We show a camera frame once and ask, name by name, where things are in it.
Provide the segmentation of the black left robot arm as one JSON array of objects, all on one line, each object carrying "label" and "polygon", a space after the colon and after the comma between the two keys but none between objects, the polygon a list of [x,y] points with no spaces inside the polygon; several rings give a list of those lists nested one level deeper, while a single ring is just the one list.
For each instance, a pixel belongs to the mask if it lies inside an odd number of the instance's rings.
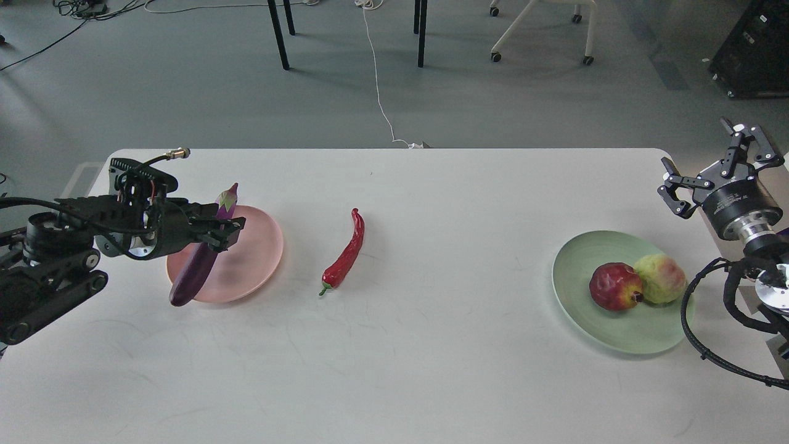
[{"label": "black left robot arm", "polygon": [[113,158],[105,195],[54,202],[3,197],[3,210],[43,209],[2,233],[3,345],[22,343],[101,292],[109,281],[97,267],[102,256],[146,261],[195,244],[205,255],[187,276],[206,280],[213,258],[236,244],[246,220],[235,214],[237,186],[211,204],[170,196],[178,181],[155,164],[189,154],[183,148],[146,162]]}]

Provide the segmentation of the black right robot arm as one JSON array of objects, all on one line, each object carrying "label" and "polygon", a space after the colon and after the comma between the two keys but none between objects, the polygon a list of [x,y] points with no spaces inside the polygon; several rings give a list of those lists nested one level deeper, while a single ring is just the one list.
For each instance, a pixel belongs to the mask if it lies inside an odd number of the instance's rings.
[{"label": "black right robot arm", "polygon": [[742,245],[741,259],[713,259],[690,281],[680,298],[680,323],[703,360],[786,390],[786,377],[762,376],[725,360],[690,328],[691,296],[707,275],[722,270],[722,304],[730,317],[747,329],[780,337],[778,354],[787,358],[787,231],[777,229],[784,212],[759,178],[762,171],[783,166],[785,158],[760,126],[720,121],[730,137],[720,160],[695,175],[683,175],[667,157],[661,161],[666,172],[657,192],[671,213],[689,219],[701,210],[716,237]]}]

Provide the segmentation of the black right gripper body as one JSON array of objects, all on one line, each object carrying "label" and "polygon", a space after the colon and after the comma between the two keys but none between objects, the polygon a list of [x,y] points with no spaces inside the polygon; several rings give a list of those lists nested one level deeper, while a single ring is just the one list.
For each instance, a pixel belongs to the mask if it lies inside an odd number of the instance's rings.
[{"label": "black right gripper body", "polygon": [[739,162],[730,174],[722,172],[722,162],[702,170],[697,178],[711,188],[693,192],[694,202],[700,205],[716,235],[742,242],[772,235],[783,210],[758,179],[755,166]]}]

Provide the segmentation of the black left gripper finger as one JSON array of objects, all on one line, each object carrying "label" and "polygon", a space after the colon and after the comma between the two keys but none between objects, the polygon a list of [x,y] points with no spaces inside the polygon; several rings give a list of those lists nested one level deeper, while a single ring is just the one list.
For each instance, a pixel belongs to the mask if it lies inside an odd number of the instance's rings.
[{"label": "black left gripper finger", "polygon": [[191,203],[185,206],[185,214],[188,220],[230,220],[234,216],[236,206],[236,203]]},{"label": "black left gripper finger", "polygon": [[235,245],[246,219],[197,220],[197,239],[215,252],[223,252]]}]

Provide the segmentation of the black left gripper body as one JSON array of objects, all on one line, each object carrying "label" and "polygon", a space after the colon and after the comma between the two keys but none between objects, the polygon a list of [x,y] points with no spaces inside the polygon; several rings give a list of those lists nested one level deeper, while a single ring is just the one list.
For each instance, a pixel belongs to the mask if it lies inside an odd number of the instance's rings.
[{"label": "black left gripper body", "polygon": [[213,204],[166,199],[161,203],[156,230],[133,239],[133,256],[142,260],[177,253],[186,245],[203,240],[210,230]]}]

